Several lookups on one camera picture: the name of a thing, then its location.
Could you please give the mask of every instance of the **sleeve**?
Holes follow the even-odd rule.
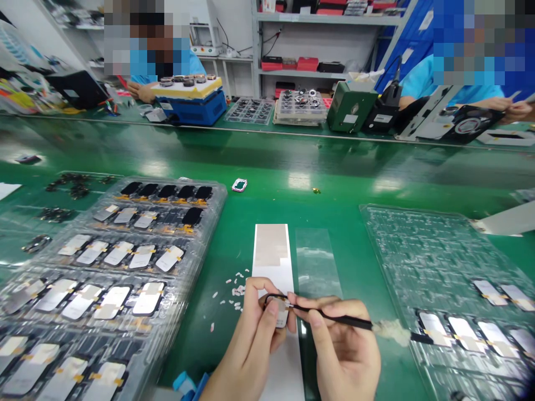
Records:
[[[405,78],[401,80],[403,87],[401,96],[412,96],[415,99],[422,97],[424,90],[432,85],[433,55],[426,57],[414,67]]]

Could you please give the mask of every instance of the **red box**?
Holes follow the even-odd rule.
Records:
[[[300,57],[297,62],[298,71],[317,71],[319,59],[315,57]]]

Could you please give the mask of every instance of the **clear plastic tray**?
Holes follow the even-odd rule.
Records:
[[[447,317],[464,318],[478,338],[478,321],[495,323],[513,344],[512,328],[531,332],[535,314],[508,301],[493,306],[473,281],[488,280],[496,289],[514,284],[532,300],[535,288],[528,277],[501,254],[469,221],[457,214],[434,213],[375,205],[361,207],[368,234],[398,315],[409,330],[423,332],[419,311],[438,316],[448,335]],[[477,400],[512,399],[524,387],[532,359],[503,358],[491,347],[485,353],[411,343],[422,377],[429,378],[434,396],[450,400],[455,392]]]

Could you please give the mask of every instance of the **black device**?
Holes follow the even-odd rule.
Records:
[[[397,60],[399,61],[392,83],[385,89],[381,97],[377,98],[372,111],[370,111],[368,118],[362,125],[361,130],[366,134],[388,135],[390,129],[396,122],[397,114],[400,110],[401,92],[403,90],[403,87],[400,86],[401,56]]]
[[[45,79],[76,109],[94,109],[109,98],[87,71],[65,71]]]

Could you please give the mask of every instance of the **small part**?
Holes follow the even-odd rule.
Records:
[[[52,238],[47,235],[40,235],[32,239],[28,244],[22,247],[22,250],[26,253],[37,253],[46,247]]]

